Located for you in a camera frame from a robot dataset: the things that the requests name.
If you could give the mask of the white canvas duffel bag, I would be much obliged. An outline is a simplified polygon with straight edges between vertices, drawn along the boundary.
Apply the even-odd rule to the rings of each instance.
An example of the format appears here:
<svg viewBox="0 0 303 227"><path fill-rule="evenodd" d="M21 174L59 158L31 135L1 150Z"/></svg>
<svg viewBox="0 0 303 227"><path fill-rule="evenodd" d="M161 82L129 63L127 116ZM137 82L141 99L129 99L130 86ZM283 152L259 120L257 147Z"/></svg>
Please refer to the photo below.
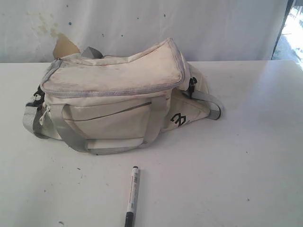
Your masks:
<svg viewBox="0 0 303 227"><path fill-rule="evenodd" d="M24 127L75 151L112 154L143 148L200 120L218 120L223 104L173 39L128 57L93 48L55 59L26 104Z"/></svg>

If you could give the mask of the black and white marker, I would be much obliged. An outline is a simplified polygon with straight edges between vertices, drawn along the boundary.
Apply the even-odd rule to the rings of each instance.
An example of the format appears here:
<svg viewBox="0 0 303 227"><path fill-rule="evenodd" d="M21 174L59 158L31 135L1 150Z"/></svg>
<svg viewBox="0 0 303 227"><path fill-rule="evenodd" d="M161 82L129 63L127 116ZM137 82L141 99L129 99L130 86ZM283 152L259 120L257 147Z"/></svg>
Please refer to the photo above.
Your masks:
<svg viewBox="0 0 303 227"><path fill-rule="evenodd" d="M133 226L136 202L137 202L138 190L139 190L139 184L138 184L139 179L140 179L139 167L133 166L131 172L130 193L129 193L126 215L125 215L125 227Z"/></svg>

